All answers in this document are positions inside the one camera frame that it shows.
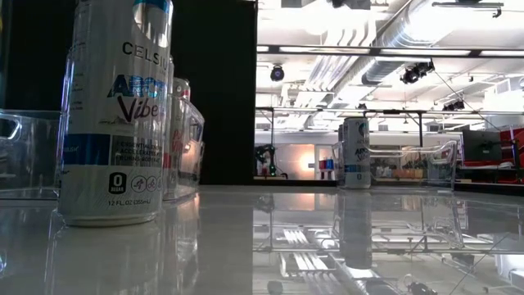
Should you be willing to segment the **distant black frame stand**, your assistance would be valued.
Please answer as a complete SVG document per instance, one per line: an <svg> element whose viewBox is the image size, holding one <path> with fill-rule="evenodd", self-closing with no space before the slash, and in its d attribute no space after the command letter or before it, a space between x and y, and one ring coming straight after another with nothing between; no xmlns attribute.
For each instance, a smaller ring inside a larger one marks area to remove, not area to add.
<svg viewBox="0 0 524 295"><path fill-rule="evenodd" d="M328 145L346 118L368 120L370 142L385 146L431 146L459 139L467 127L503 131L524 128L524 111L424 111L397 109L257 107L257 143Z"/></svg>

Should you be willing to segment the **red storage shelving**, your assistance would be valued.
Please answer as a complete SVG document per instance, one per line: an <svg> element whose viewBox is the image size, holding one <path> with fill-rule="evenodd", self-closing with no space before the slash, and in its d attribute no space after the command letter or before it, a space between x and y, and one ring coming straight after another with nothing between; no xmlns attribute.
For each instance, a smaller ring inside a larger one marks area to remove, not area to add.
<svg viewBox="0 0 524 295"><path fill-rule="evenodd" d="M500 134L502 159L499 161L465 161L461 141L461 166L458 179L473 183L524 184L524 128L491 131Z"/></svg>

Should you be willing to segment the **black ceiling light rail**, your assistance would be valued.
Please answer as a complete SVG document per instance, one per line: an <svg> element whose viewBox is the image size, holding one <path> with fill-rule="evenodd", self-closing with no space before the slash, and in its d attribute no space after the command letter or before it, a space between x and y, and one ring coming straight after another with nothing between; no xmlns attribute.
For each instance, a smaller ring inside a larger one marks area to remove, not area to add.
<svg viewBox="0 0 524 295"><path fill-rule="evenodd" d="M379 48L338 47L320 45L263 44L256 47L258 54L357 56L357 57L436 57L436 58L485 58L522 59L524 49L485 48Z"/></svg>

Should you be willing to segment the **white can blue band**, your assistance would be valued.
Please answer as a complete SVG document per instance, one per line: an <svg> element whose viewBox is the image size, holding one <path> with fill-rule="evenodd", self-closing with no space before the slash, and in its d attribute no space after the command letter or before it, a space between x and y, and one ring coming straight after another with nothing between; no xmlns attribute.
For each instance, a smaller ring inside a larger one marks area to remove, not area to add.
<svg viewBox="0 0 524 295"><path fill-rule="evenodd" d="M160 210L173 12L172 0L77 0L57 208L68 225Z"/></svg>
<svg viewBox="0 0 524 295"><path fill-rule="evenodd" d="M346 188L371 186L368 120L348 117L343 123L344 185Z"/></svg>

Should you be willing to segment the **clear plastic bin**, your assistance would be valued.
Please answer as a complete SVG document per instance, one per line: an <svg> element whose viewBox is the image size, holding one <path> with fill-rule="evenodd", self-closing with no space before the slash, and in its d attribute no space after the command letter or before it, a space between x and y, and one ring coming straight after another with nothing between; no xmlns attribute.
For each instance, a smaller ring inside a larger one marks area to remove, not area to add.
<svg viewBox="0 0 524 295"><path fill-rule="evenodd" d="M0 198L143 205L163 197L165 107L117 94L93 115L0 110ZM204 153L203 118L187 101L178 197L194 193Z"/></svg>
<svg viewBox="0 0 524 295"><path fill-rule="evenodd" d="M403 147L398 150L369 147L371 186L373 180L408 180L427 181L437 187L452 190L458 149L459 143L455 140L440 146ZM332 158L337 173L337 143L332 145Z"/></svg>

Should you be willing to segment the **black monitor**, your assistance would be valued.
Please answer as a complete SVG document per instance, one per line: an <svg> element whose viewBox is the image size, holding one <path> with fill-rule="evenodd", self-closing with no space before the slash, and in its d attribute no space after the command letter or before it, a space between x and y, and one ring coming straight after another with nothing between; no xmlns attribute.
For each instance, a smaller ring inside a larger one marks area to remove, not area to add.
<svg viewBox="0 0 524 295"><path fill-rule="evenodd" d="M462 140L465 161L499 161L502 159L500 134L497 132L464 130Z"/></svg>

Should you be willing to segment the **silver ceiling ventilation duct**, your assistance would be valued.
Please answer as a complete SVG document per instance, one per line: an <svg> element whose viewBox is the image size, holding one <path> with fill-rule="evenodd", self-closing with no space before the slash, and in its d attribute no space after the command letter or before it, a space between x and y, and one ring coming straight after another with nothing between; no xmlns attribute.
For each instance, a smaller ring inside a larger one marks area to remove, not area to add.
<svg viewBox="0 0 524 295"><path fill-rule="evenodd" d="M371 0L350 0L345 10L350 13L340 27L327 34L327 45L368 46L380 48L429 48L445 34L421 33L423 22L435 11L433 0L405 0L389 22L378 28L370 10L355 10L353 3ZM363 84L380 84L401 67L401 61L380 61L371 57L319 57L306 83L321 89L333 89L344 78L356 78Z"/></svg>

